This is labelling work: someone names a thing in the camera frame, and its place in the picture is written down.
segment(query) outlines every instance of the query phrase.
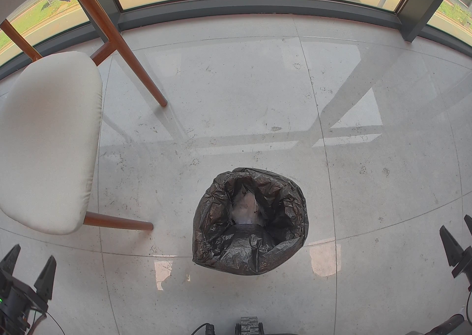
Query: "black cable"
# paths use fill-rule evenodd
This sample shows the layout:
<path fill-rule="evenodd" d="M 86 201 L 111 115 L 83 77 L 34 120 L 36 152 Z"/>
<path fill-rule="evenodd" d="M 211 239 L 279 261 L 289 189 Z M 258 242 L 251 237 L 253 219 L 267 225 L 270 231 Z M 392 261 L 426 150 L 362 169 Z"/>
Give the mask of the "black cable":
<path fill-rule="evenodd" d="M 206 325 L 209 325 L 209 323 L 203 323 L 200 327 L 197 328 L 197 330 L 195 330 L 194 332 L 192 332 L 192 335 L 195 335 L 195 333 L 200 330 L 203 326 L 206 326 Z"/>
<path fill-rule="evenodd" d="M 472 326 L 471 319 L 469 318 L 469 300 L 471 299 L 471 293 L 472 291 L 469 292 L 469 298 L 467 299 L 467 305 L 465 306 L 465 316 L 467 317 L 467 321 L 469 322 L 469 325 Z"/>
<path fill-rule="evenodd" d="M 57 322 L 57 320 L 54 319 L 54 317 L 51 315 L 51 313 L 47 312 L 47 314 L 49 314 L 49 316 L 52 318 L 52 320 L 53 320 L 54 322 L 56 322 L 56 325 L 59 326 L 59 328 L 60 328 L 60 330 L 62 331 L 62 333 L 63 333 L 64 335 L 66 335 L 66 333 L 64 332 L 64 330 L 62 329 L 62 327 L 60 326 L 60 324 Z"/>

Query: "trash can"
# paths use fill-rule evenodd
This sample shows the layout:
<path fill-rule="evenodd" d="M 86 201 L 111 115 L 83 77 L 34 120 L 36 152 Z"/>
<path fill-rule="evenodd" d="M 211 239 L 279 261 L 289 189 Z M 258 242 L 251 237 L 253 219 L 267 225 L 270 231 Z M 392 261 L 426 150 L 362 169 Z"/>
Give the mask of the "trash can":
<path fill-rule="evenodd" d="M 193 261 L 236 275 L 280 266 L 308 235 L 306 201 L 289 178 L 248 167 L 219 174 L 193 219 Z"/>

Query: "white seat cushion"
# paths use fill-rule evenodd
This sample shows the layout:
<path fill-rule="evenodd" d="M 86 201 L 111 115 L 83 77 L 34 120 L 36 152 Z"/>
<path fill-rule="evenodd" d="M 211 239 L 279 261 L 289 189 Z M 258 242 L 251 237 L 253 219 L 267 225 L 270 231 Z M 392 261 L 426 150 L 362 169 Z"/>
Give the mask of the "white seat cushion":
<path fill-rule="evenodd" d="M 0 208 L 49 234 L 83 223 L 102 116 L 102 79 L 81 52 L 50 55 L 18 77 L 0 110 Z"/>

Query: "black trash bag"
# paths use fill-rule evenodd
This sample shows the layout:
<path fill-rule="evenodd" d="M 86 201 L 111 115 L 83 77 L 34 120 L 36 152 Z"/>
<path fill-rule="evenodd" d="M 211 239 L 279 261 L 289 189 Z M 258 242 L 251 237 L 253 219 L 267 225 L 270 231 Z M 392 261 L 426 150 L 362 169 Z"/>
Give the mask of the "black trash bag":
<path fill-rule="evenodd" d="M 255 196 L 259 219 L 236 224 L 235 198 L 248 193 Z M 193 261 L 236 275 L 261 275 L 293 256 L 307 235 L 306 201 L 298 185 L 270 171 L 238 167 L 219 174 L 198 204 Z"/>

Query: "tile floor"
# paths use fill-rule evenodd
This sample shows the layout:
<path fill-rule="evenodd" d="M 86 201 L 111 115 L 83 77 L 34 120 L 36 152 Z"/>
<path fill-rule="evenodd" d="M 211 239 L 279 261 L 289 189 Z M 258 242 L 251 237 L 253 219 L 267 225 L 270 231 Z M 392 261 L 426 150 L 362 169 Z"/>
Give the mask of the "tile floor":
<path fill-rule="evenodd" d="M 267 333 L 427 332 L 467 298 L 439 237 L 462 245 L 472 214 L 472 59 L 391 29 L 251 15 L 124 32 L 169 100 L 160 108 L 119 55 L 104 61 L 103 122 L 89 210 L 154 231 L 32 231 L 0 212 L 15 274 L 58 267 L 50 312 L 70 334 L 232 334 L 254 315 Z M 76 46 L 91 54 L 99 40 Z M 0 81 L 0 106 L 17 74 Z M 303 190 L 310 229 L 289 261 L 258 277 L 192 263 L 205 189 L 235 167 Z M 48 319 L 39 334 L 60 334 Z"/>

